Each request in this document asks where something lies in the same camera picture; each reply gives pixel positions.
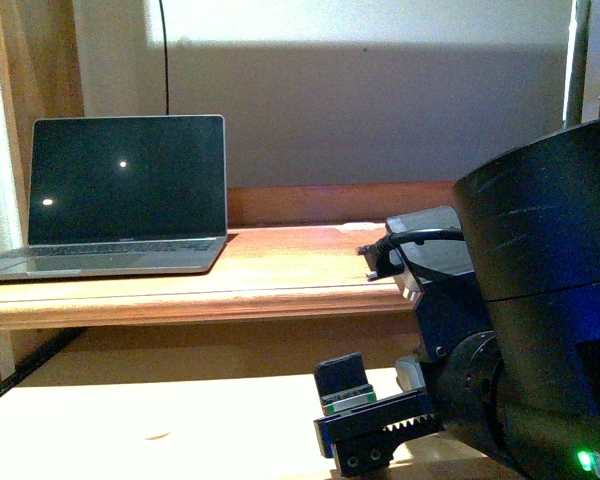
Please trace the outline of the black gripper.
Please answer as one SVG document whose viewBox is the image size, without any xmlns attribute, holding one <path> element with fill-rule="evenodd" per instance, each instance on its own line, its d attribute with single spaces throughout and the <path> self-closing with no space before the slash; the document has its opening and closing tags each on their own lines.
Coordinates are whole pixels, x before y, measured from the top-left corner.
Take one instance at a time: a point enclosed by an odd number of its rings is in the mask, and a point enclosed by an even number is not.
<svg viewBox="0 0 600 480">
<path fill-rule="evenodd" d="M 378 398 L 360 352 L 322 361 L 314 370 L 323 411 L 314 422 L 318 445 L 342 476 L 385 468 L 399 445 L 440 431 L 493 452 L 493 330 L 484 300 L 427 294 L 415 314 L 421 344 L 395 363 L 401 393 Z"/>
</svg>

